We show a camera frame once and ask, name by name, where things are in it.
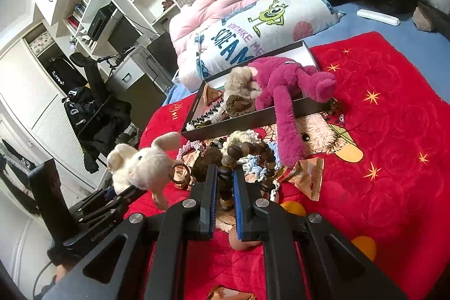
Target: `pink plush toy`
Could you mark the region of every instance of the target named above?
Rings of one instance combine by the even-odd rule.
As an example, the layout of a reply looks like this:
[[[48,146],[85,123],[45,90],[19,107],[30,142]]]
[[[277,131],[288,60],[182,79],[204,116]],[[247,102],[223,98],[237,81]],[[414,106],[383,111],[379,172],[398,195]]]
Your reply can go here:
[[[336,90],[336,78],[285,57],[259,58],[248,66],[255,68],[253,78],[262,90],[255,100],[256,109],[275,105],[280,160],[283,165],[294,167],[298,160],[306,158],[307,151],[297,132],[292,96],[301,91],[314,101],[327,102]]]

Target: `blue gripper pad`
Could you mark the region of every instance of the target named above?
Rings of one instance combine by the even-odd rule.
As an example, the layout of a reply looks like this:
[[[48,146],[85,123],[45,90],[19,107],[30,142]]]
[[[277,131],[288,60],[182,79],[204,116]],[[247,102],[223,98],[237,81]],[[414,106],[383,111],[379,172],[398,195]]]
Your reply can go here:
[[[242,204],[237,167],[233,170],[233,193],[235,195],[236,232],[238,233],[238,239],[242,240],[244,229],[242,228]]]
[[[215,212],[217,208],[217,166],[210,164],[203,188],[200,206],[200,233],[212,238],[215,229]]]

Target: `egg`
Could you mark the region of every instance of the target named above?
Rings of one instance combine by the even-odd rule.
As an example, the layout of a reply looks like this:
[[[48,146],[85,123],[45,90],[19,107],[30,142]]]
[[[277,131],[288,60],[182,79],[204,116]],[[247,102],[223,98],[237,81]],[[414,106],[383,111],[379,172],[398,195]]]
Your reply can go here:
[[[255,242],[243,242],[242,240],[238,239],[238,233],[236,232],[236,226],[233,226],[228,234],[228,241],[231,245],[231,248],[233,248],[235,251],[244,251],[248,248],[256,247],[257,245],[260,245],[261,241],[255,241]]]
[[[286,201],[281,204],[283,209],[291,214],[296,214],[298,216],[307,216],[307,212],[303,205],[297,201]]]
[[[353,245],[363,252],[372,262],[377,255],[377,245],[375,241],[368,236],[357,236],[352,240]]]

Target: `wooden bead bracelet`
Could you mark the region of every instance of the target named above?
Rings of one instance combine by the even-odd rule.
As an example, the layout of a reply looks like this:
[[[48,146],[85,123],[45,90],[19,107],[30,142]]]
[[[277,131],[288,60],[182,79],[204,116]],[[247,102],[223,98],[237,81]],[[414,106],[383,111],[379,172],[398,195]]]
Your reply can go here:
[[[218,173],[222,183],[219,184],[220,204],[225,211],[231,210],[234,207],[232,201],[232,175],[233,169],[236,167],[238,160],[251,154],[259,155],[264,159],[264,166],[266,173],[261,181],[261,191],[265,196],[269,196],[271,191],[275,188],[273,180],[275,176],[275,154],[266,143],[238,143],[230,145],[227,149],[227,154],[222,157],[222,166],[219,167]]]

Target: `metal screw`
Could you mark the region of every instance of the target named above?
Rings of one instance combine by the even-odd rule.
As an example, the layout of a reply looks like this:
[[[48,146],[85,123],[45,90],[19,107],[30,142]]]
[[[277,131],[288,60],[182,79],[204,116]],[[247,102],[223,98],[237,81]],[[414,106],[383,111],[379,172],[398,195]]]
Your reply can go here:
[[[314,224],[318,224],[322,221],[322,216],[317,213],[312,213],[308,215],[308,220]]]
[[[269,200],[265,198],[259,198],[256,200],[256,206],[258,207],[267,207],[269,205]]]
[[[132,223],[132,224],[140,223],[143,220],[143,214],[139,214],[139,213],[131,214],[129,219],[130,219],[130,223]]]
[[[187,198],[183,201],[183,207],[186,209],[189,209],[190,207],[194,207],[197,204],[197,202],[193,198]]]

